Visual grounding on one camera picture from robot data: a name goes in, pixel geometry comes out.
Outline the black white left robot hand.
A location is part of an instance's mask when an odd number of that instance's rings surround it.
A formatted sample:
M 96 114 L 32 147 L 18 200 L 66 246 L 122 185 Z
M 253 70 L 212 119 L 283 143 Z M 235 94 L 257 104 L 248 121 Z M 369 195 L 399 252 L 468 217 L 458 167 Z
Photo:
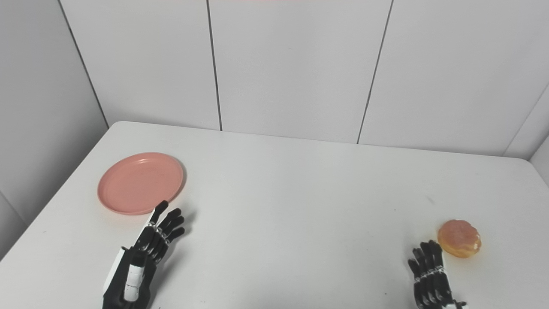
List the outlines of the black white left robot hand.
M 175 208 L 160 218 L 168 206 L 168 201 L 161 201 L 135 243 L 129 248 L 121 247 L 104 285 L 104 309 L 148 307 L 157 266 L 164 260 L 171 243 L 186 232 L 181 209 Z

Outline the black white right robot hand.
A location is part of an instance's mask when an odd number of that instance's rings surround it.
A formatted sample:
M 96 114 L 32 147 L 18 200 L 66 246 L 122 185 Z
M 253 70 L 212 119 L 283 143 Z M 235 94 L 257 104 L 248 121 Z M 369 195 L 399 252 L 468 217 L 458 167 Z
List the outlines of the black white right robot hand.
M 442 248 L 434 240 L 421 242 L 407 260 L 412 272 L 413 296 L 418 309 L 468 309 L 468 303 L 453 297 L 443 262 Z

